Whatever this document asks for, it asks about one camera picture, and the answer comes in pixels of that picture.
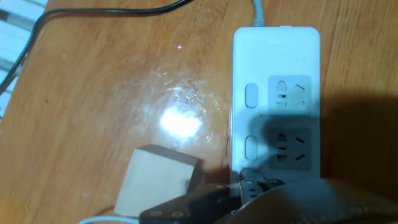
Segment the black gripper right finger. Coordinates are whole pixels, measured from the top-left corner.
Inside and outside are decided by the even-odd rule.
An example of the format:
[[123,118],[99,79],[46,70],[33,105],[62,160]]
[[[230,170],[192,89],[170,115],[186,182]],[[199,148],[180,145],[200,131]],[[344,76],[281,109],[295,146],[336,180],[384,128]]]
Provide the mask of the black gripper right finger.
[[285,184],[279,179],[267,179],[260,169],[245,168],[239,174],[239,191],[242,203],[248,203],[262,193]]

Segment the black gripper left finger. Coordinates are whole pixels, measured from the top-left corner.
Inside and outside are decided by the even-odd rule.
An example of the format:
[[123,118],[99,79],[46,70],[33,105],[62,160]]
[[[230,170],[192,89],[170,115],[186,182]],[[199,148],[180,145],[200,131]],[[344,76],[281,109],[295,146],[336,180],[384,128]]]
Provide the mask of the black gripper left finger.
[[215,223],[242,205],[239,193],[210,184],[139,214],[139,224]]

